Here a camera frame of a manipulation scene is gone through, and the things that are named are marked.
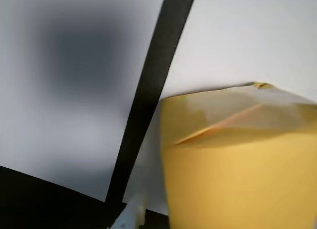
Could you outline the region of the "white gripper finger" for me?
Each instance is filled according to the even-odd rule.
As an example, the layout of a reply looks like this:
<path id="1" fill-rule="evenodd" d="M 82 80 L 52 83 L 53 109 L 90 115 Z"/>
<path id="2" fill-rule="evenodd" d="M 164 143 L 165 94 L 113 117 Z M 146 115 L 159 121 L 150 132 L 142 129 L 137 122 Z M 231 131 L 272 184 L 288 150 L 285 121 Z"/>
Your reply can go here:
<path id="1" fill-rule="evenodd" d="M 124 210 L 114 221 L 111 229 L 138 229 L 145 224 L 146 200 L 141 194 L 135 194 Z"/>

